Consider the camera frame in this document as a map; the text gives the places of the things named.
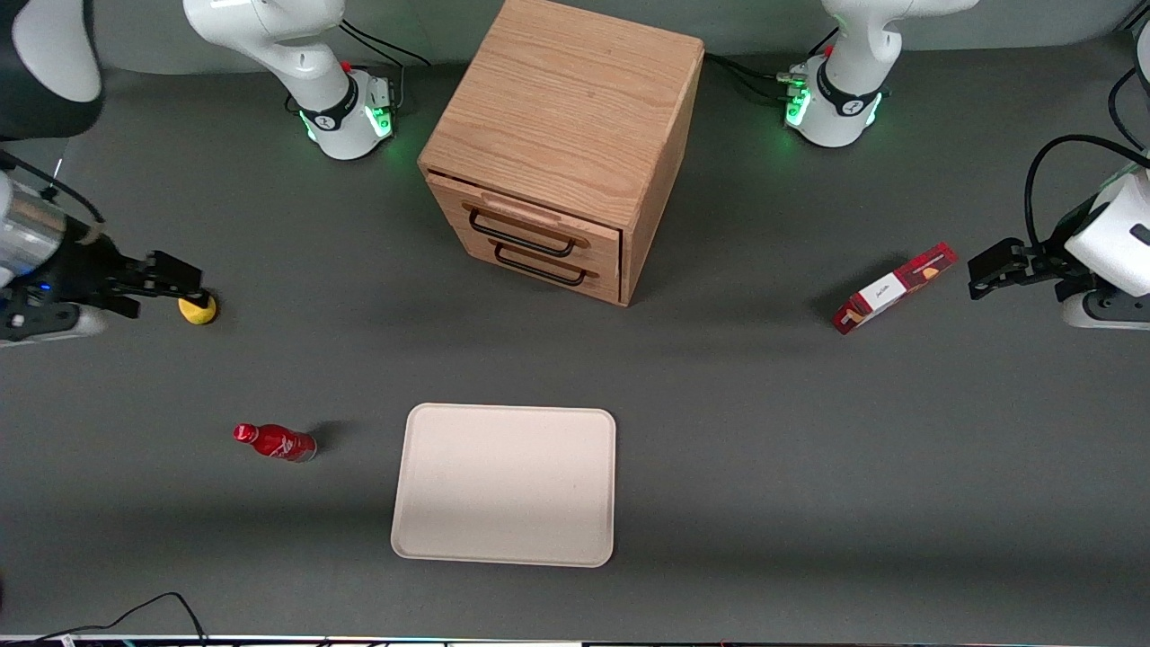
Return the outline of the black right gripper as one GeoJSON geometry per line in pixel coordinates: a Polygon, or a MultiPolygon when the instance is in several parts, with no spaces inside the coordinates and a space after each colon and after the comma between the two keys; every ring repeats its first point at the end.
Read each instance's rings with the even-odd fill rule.
{"type": "Polygon", "coordinates": [[[138,319],[137,296],[169,296],[193,310],[214,310],[215,298],[202,288],[202,270],[168,253],[150,253],[147,261],[128,257],[108,236],[82,244],[66,234],[49,260],[34,271],[34,291],[47,303],[91,306],[128,319],[138,319]],[[168,287],[143,287],[146,270],[168,287]]]}

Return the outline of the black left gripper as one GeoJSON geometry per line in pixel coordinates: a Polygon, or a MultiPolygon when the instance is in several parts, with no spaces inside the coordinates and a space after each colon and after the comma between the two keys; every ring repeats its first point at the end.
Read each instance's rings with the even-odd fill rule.
{"type": "Polygon", "coordinates": [[[1022,239],[1009,237],[989,247],[987,262],[967,261],[969,299],[980,300],[992,291],[1014,286],[1019,282],[1020,286],[1057,282],[1055,292],[1059,303],[1092,291],[1095,275],[1066,249],[1070,238],[1091,216],[1092,206],[1078,205],[1058,221],[1051,237],[1040,241],[1034,208],[1023,205],[1023,226],[1030,238],[1030,247],[1022,239]]]}

